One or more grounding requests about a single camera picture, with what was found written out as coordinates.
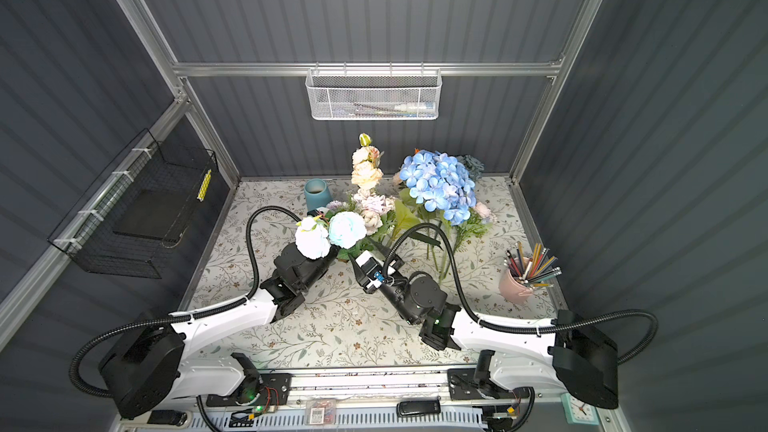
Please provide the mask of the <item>teal ceramic vase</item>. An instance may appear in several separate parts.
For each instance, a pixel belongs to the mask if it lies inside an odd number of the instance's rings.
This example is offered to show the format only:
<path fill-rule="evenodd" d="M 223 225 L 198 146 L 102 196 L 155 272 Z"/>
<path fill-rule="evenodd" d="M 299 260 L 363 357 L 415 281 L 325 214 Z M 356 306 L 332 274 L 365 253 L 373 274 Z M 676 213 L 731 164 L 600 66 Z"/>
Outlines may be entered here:
<path fill-rule="evenodd" d="M 326 207 L 333 200 L 328 183 L 319 178 L 306 182 L 304 196 L 308 211 Z"/>

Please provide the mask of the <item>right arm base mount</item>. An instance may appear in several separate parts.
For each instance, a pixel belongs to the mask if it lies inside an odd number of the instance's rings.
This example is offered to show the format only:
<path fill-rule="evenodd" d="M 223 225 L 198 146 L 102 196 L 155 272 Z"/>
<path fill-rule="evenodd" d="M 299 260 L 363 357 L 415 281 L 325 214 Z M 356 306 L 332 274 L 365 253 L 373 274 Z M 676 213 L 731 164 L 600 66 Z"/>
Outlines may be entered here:
<path fill-rule="evenodd" d="M 507 390 L 489 379 L 476 379 L 475 368 L 450 368 L 447 370 L 450 398 L 461 400 L 503 399 L 513 402 L 530 398 L 530 392 L 523 387 Z"/>

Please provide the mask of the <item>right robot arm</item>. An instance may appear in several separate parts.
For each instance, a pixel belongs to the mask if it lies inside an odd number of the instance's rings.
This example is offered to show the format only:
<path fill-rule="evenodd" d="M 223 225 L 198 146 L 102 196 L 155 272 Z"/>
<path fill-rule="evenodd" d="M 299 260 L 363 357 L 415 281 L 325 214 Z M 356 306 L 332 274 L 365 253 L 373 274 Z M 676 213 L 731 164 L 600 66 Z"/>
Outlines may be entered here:
<path fill-rule="evenodd" d="M 481 395 L 498 398 L 528 387 L 567 392 L 603 409 L 618 407 L 616 343 L 592 325 L 560 332 L 545 330 L 573 325 L 577 315 L 561 310 L 554 319 L 498 317 L 505 327 L 533 332 L 496 331 L 474 321 L 461 306 L 449 303 L 447 293 L 428 274 L 406 278 L 394 268 L 384 272 L 382 262 L 369 252 L 355 258 L 352 265 L 364 292 L 379 291 L 403 320 L 420 328 L 422 343 L 437 351 L 479 354 L 472 383 Z"/>

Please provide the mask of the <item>peach peony stem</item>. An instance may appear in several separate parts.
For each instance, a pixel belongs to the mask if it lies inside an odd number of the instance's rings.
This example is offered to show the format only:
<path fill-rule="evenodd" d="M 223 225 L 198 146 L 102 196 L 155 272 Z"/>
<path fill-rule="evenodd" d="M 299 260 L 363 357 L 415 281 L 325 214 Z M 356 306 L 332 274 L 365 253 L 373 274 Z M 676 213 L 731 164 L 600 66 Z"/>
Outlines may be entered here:
<path fill-rule="evenodd" d="M 359 189 L 371 192 L 383 177 L 380 169 L 382 152 L 372 144 L 367 133 L 358 136 L 359 147 L 352 154 L 351 182 Z"/>

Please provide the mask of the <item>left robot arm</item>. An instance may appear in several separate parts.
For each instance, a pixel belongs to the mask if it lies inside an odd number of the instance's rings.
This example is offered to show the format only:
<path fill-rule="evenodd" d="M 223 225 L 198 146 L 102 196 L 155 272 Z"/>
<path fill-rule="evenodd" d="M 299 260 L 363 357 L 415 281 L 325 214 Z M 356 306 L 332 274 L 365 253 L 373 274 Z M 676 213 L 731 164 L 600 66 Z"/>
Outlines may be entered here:
<path fill-rule="evenodd" d="M 264 381 L 245 354 L 204 359 L 197 353 L 228 336 L 293 313 L 339 251 L 333 246 L 326 256 L 308 259 L 291 243 L 274 260 L 275 270 L 253 297 L 195 310 L 189 319 L 174 314 L 174 324 L 121 333 L 99 364 L 121 417 L 133 419 L 161 404 L 196 396 L 230 396 L 239 405 L 264 400 Z"/>

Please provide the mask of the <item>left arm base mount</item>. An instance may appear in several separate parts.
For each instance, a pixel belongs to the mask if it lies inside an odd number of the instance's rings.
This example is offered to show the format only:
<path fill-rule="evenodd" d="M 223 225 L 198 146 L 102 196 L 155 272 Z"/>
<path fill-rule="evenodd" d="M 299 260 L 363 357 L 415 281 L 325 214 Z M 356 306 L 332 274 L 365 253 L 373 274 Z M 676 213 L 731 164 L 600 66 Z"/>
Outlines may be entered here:
<path fill-rule="evenodd" d="M 206 407 L 267 407 L 285 405 L 291 390 L 293 376 L 288 373 L 261 374 L 258 379 L 246 377 L 228 396 L 209 395 Z"/>

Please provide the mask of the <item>lilac white flower bunch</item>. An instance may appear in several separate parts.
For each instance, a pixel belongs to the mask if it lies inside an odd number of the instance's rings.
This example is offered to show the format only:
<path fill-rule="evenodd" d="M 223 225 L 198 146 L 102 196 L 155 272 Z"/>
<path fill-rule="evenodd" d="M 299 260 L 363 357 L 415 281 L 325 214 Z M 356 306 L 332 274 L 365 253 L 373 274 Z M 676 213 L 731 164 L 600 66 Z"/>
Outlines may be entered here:
<path fill-rule="evenodd" d="M 350 211 L 363 218 L 368 236 L 376 233 L 385 222 L 386 216 L 395 210 L 396 199 L 393 196 L 376 194 L 374 189 L 359 189 L 345 201 L 331 201 L 326 209 L 330 218 L 334 213 Z"/>

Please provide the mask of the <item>light blue flower stem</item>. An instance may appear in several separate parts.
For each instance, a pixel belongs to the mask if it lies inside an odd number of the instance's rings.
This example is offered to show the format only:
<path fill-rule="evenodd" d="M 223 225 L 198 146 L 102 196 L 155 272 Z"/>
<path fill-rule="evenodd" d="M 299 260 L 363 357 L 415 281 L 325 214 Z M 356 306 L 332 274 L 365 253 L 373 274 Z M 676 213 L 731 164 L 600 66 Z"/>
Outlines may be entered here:
<path fill-rule="evenodd" d="M 375 212 L 312 210 L 297 223 L 295 244 L 308 259 L 348 261 L 373 247 L 372 238 L 384 226 Z"/>

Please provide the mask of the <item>blue hydrangea flower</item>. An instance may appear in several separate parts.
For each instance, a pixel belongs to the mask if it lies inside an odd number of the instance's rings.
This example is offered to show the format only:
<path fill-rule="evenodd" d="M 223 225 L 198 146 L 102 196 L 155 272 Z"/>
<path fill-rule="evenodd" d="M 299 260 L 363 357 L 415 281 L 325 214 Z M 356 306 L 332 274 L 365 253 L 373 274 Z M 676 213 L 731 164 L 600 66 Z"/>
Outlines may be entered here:
<path fill-rule="evenodd" d="M 481 236 L 486 224 L 477 211 L 476 183 L 460 158 L 418 149 L 407 156 L 394 182 L 400 200 L 422 222 L 439 227 L 458 252 L 471 236 Z"/>

